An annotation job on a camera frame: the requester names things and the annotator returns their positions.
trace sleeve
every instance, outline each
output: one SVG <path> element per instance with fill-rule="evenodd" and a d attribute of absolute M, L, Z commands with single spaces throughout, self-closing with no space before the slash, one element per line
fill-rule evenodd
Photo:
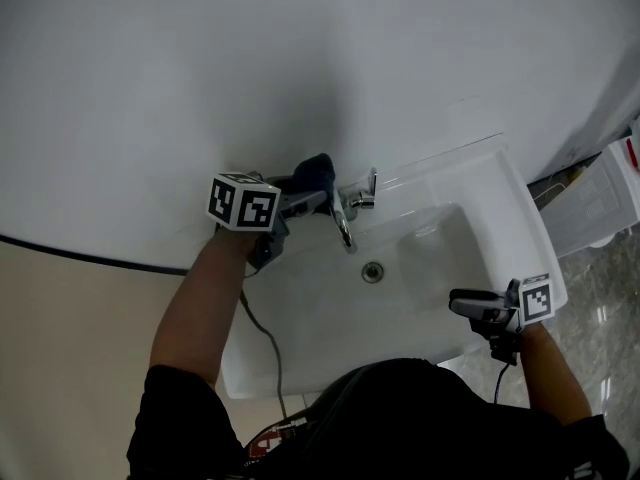
<path fill-rule="evenodd" d="M 563 442 L 569 459 L 569 480 L 624 480 L 629 472 L 627 454 L 607 430 L 602 415 L 564 427 Z"/>
<path fill-rule="evenodd" d="M 217 478 L 242 461 L 242 446 L 215 391 L 167 366 L 147 373 L 129 451 L 131 478 Z"/>

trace drain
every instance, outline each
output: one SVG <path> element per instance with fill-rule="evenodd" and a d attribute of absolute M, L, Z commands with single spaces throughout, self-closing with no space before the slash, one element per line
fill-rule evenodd
<path fill-rule="evenodd" d="M 362 279 L 367 283 L 377 283 L 384 277 L 382 265 L 376 261 L 371 261 L 362 267 Z"/>

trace floor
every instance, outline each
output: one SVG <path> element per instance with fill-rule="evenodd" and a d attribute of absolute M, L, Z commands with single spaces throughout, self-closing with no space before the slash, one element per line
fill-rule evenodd
<path fill-rule="evenodd" d="M 549 324 L 632 471 L 640 466 L 637 258 L 640 226 L 561 259 L 569 303 Z M 151 340 L 180 281 L 0 243 L 0 478 L 126 477 Z M 492 400 L 501 363 L 486 347 L 446 366 Z M 280 416 L 275 399 L 217 391 L 242 442 Z M 520 367 L 505 374 L 500 402 L 527 406 Z M 286 404 L 295 412 L 304 400 Z"/>

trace spout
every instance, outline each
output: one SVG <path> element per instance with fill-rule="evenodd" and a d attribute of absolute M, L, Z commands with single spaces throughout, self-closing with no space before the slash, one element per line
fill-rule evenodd
<path fill-rule="evenodd" d="M 347 222 L 347 218 L 344 214 L 344 208 L 342 206 L 342 201 L 340 199 L 340 193 L 338 189 L 334 187 L 333 189 L 333 200 L 331 201 L 331 205 L 329 207 L 329 211 L 331 212 L 331 216 L 338 226 L 338 231 L 340 233 L 340 239 L 342 240 L 342 244 L 344 248 L 349 254 L 354 254 L 358 250 L 358 246 L 353 241 L 353 236 L 351 236 L 351 230 L 349 229 L 349 224 Z"/>

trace forearm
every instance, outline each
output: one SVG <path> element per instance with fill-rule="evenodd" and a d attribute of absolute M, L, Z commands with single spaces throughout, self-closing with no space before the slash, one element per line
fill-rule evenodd
<path fill-rule="evenodd" d="M 542 324 L 525 329 L 520 358 L 532 409 L 555 416 L 563 425 L 591 416 L 584 391 Z"/>
<path fill-rule="evenodd" d="M 215 383 L 256 236 L 221 229 L 204 247 L 158 326 L 151 366 L 172 366 Z"/>

